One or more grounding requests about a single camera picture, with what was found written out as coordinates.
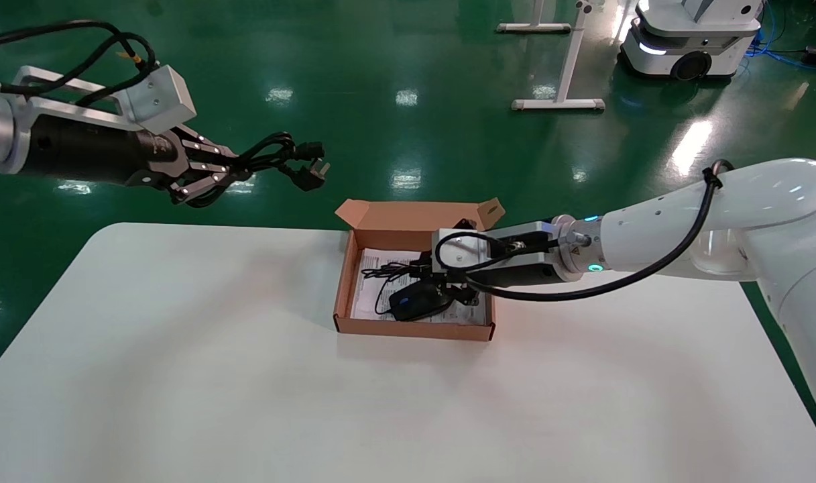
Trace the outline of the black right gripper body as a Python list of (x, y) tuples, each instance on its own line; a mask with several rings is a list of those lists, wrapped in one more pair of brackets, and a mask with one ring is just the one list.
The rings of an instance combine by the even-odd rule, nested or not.
[(496, 288), (542, 286), (557, 284), (558, 273), (553, 265), (548, 264), (499, 265), (475, 271), (474, 281)]

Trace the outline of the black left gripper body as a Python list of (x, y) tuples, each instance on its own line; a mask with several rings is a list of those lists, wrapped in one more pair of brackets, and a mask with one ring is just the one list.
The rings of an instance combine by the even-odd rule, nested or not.
[(184, 174), (184, 154), (171, 133), (125, 131), (43, 114), (30, 129), (19, 174), (165, 187)]

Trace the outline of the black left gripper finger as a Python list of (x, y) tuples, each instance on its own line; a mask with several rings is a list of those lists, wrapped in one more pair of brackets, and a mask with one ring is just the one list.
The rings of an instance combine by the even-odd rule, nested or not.
[(177, 178), (168, 187), (172, 204), (213, 204), (232, 184), (228, 172), (206, 173), (203, 178)]
[(179, 131), (178, 153), (190, 169), (201, 172), (231, 172), (238, 156), (227, 146), (214, 144), (195, 131)]

